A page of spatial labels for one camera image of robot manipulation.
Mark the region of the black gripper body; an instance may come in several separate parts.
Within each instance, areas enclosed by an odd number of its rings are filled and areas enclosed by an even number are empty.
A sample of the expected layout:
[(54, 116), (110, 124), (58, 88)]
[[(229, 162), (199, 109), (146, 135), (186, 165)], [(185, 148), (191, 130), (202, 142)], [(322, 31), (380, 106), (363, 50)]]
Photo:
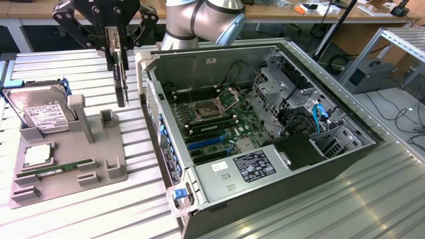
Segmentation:
[(138, 0), (73, 0), (71, 5), (93, 25), (94, 14), (99, 14), (103, 25), (115, 25), (115, 15), (127, 25), (139, 9)]

